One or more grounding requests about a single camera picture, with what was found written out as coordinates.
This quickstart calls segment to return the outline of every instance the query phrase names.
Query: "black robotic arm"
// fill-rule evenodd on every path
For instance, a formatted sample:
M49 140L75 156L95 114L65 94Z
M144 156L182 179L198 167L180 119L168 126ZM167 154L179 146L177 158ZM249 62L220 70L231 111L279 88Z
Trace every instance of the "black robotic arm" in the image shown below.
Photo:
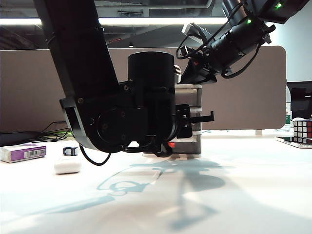
M284 23L308 0L224 0L231 30L215 39L192 24L185 32L202 40L197 50L181 49L189 59L181 83L216 82L256 47L270 42L266 21ZM188 105L175 103L174 57L144 52L128 58L128 81L119 83L93 0L34 0L66 98L60 101L78 143L108 153L151 152L168 156L168 141L192 136ZM139 147L130 148L132 141Z

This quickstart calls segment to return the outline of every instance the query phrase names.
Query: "black clip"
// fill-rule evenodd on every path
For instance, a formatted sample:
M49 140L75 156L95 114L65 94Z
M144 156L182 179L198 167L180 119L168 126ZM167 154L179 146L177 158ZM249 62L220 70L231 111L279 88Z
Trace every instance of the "black clip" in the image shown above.
M63 154L65 156L77 156L77 149L78 147L64 147L63 148Z
M210 111L209 116L200 116L190 118L191 123L204 123L204 122L213 122L215 120L215 115L213 111Z

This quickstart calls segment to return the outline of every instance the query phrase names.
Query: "ceiling light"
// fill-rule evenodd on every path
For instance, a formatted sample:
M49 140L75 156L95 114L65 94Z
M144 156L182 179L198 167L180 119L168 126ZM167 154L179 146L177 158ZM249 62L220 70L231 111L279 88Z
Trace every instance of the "ceiling light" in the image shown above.
M186 23L196 24L224 24L227 18L99 18L102 25L184 25ZM0 19L0 25L40 25L39 18Z
M224 24L227 18L99 18L102 25L184 25L196 24Z
M40 25L39 18L0 19L0 25Z

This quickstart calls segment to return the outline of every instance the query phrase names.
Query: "cubicle divider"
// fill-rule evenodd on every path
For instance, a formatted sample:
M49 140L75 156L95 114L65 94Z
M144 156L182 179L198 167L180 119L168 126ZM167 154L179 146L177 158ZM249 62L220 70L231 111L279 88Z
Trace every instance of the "cubicle divider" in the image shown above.
M119 81L127 79L127 57L140 51L175 53L175 48L110 49ZM233 66L236 71L250 59ZM175 63L185 69L187 60ZM203 115L214 111L215 122L203 129L278 129L285 122L286 53L263 46L242 75L217 77L202 90ZM64 120L59 99L64 97L49 50L0 51L0 131L41 130Z

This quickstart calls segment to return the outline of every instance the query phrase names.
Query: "white wall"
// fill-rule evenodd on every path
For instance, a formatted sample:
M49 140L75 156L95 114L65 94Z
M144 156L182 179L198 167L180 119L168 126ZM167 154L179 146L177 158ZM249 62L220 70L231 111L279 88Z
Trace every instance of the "white wall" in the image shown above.
M287 81L312 80L312 1L284 25L275 24L272 45L287 53Z

